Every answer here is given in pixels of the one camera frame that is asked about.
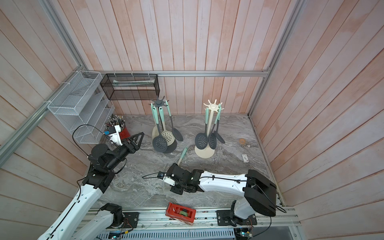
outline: orange round object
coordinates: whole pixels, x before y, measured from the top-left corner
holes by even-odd
[[[245,139],[244,139],[244,138],[240,138],[240,139],[239,139],[239,143],[240,143],[241,145],[244,145],[244,144],[245,144],[245,142],[246,142],[246,141],[245,141]]]

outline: mint green handle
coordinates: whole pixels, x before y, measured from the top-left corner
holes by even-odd
[[[220,121],[220,115],[221,115],[221,104],[218,105],[218,120]]]
[[[170,116],[170,110],[169,110],[169,105],[168,105],[168,101],[166,100],[166,105],[167,105],[167,109],[168,109],[168,114]]]
[[[218,117],[219,117],[219,113],[217,113],[217,115],[216,115],[215,124],[217,123]]]
[[[208,124],[208,108],[205,109],[205,124]]]
[[[160,113],[161,121],[163,122],[163,124],[165,124],[163,107],[159,107],[159,113]]]
[[[183,152],[181,153],[180,159],[183,159],[184,155],[187,153],[188,147],[185,147]]]
[[[157,116],[157,110],[156,108],[152,109],[153,117],[155,118],[156,124],[159,124],[159,117]]]

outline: black wire mesh basket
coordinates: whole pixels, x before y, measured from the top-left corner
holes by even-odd
[[[160,93],[156,74],[107,73],[100,85],[109,100],[152,100]]]

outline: gray marble surface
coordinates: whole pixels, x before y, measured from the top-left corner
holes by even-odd
[[[181,152],[187,146],[188,151],[180,167],[185,170],[203,169],[220,174],[243,174],[254,169],[271,177],[262,155],[251,123],[245,114],[223,114],[220,118],[219,133],[226,141],[218,142],[215,154],[208,159],[198,157],[194,151],[194,139],[197,133],[204,132],[203,115],[172,116],[174,127],[183,135],[184,141],[177,143],[173,153],[156,152],[152,147],[151,115],[127,115],[126,124],[130,134],[144,132],[141,149],[127,157],[126,167],[113,179],[105,194],[94,204],[99,208],[110,202],[123,208],[166,207],[169,202],[187,207],[230,207],[233,200],[240,199],[237,195],[223,192],[196,192],[178,195],[170,192],[170,185],[159,179],[142,179],[149,173],[167,171],[179,160]],[[166,116],[168,130],[171,130],[169,117]],[[246,139],[246,145],[239,143],[239,138]],[[249,163],[244,163],[242,154],[247,154]]]

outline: red tape dispenser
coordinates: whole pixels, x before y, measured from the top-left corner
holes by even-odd
[[[169,203],[166,211],[166,216],[177,219],[189,225],[193,225],[195,220],[196,210],[181,205]]]

